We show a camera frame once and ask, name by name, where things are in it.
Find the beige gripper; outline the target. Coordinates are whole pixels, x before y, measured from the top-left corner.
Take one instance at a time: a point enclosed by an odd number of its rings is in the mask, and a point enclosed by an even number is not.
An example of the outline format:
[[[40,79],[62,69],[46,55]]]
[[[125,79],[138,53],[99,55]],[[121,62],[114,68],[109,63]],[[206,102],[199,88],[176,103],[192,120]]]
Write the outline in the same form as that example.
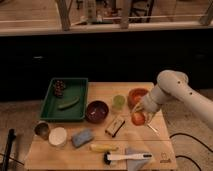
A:
[[[148,125],[149,123],[151,123],[152,119],[153,119],[153,114],[144,107],[144,105],[141,102],[138,102],[132,109],[131,111],[131,115],[134,114],[135,112],[141,112],[146,116],[146,122],[145,125]]]

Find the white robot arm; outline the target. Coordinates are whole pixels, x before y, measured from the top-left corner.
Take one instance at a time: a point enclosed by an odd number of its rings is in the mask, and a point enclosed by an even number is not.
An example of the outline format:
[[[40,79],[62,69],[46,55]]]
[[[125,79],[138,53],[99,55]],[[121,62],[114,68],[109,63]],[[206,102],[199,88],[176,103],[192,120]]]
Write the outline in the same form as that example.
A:
[[[181,101],[203,123],[213,130],[213,101],[188,85],[188,76],[180,71],[164,70],[157,76],[156,85],[134,106],[131,113],[141,111],[151,121],[161,106],[172,98]]]

